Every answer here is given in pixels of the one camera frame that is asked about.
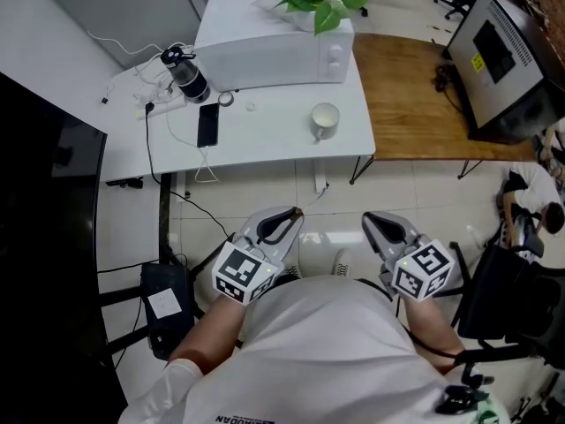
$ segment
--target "white paper label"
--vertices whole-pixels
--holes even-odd
[[[149,304],[153,308],[153,312],[157,319],[162,319],[168,315],[180,313],[182,311],[178,304],[177,297],[171,288],[164,291],[157,292],[154,295],[147,297]]]

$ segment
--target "white cube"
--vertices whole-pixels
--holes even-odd
[[[212,285],[218,292],[247,306],[273,284],[278,270],[226,242],[212,267]]]
[[[392,285],[403,295],[422,301],[448,283],[454,265],[441,242],[432,240],[396,262]]]

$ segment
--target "black smartphone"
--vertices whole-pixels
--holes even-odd
[[[198,119],[198,140],[196,146],[215,146],[218,144],[218,114],[219,103],[200,105],[200,117]]]

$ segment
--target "microwave knob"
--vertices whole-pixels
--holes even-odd
[[[339,60],[342,57],[342,53],[342,46],[335,45],[329,48],[329,57],[332,60]]]
[[[329,64],[329,73],[331,75],[336,74],[339,72],[340,68],[341,68],[341,63],[339,61],[332,61]]]

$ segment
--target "white microwave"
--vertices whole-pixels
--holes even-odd
[[[208,0],[194,53],[218,91],[345,80],[354,37],[349,19],[314,36],[255,1]]]

